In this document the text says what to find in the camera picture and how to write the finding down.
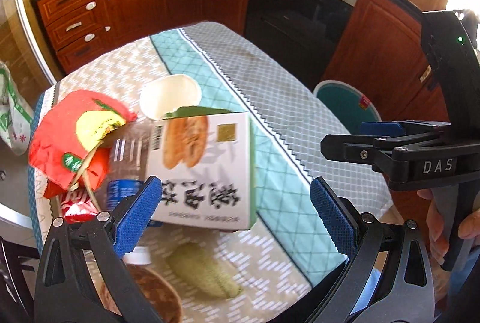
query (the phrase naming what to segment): food packaging box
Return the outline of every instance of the food packaging box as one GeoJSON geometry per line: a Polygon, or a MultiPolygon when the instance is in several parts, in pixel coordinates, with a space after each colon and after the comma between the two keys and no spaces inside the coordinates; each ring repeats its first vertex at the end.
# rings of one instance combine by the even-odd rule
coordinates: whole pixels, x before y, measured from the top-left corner
{"type": "Polygon", "coordinates": [[[182,117],[159,120],[152,129],[145,178],[156,176],[163,187],[152,220],[248,230],[256,220],[248,112],[201,107],[178,111],[176,116],[182,117]]]}

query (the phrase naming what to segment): built-in oven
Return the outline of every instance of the built-in oven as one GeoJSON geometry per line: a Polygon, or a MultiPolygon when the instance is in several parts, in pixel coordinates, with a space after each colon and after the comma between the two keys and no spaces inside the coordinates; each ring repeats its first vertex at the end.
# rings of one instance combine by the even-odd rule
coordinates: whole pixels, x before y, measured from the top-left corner
{"type": "Polygon", "coordinates": [[[313,90],[357,0],[249,0],[245,37],[313,90]]]}

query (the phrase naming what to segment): teal bucket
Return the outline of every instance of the teal bucket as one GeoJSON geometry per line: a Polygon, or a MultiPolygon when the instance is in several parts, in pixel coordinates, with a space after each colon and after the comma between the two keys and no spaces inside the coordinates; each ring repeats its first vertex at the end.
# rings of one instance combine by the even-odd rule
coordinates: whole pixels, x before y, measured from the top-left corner
{"type": "Polygon", "coordinates": [[[374,105],[357,89],[340,81],[323,81],[313,94],[340,120],[352,135],[363,122],[381,122],[374,105]]]}

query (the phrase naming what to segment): red sticker on bucket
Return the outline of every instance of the red sticker on bucket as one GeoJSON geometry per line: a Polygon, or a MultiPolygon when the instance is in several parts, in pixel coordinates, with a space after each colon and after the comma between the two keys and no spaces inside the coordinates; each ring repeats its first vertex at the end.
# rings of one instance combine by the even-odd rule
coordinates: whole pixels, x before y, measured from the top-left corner
{"type": "Polygon", "coordinates": [[[360,99],[360,103],[358,103],[358,106],[360,106],[360,108],[362,108],[363,110],[366,110],[370,104],[371,104],[371,101],[368,100],[368,98],[366,98],[364,95],[362,95],[360,99]]]}

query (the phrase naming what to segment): drawer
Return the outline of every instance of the drawer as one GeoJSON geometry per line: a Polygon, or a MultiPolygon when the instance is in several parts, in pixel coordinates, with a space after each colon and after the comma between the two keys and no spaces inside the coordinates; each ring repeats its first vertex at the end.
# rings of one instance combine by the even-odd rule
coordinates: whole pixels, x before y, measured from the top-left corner
{"type": "Polygon", "coordinates": [[[95,7],[87,10],[83,6],[75,9],[64,18],[46,27],[55,50],[59,50],[86,34],[102,26],[102,13],[95,7]]]}
{"type": "Polygon", "coordinates": [[[45,25],[53,23],[71,11],[95,0],[40,0],[38,7],[45,25]]]}
{"type": "Polygon", "coordinates": [[[104,28],[97,28],[58,51],[57,57],[65,72],[69,74],[109,51],[106,35],[104,28]]]}

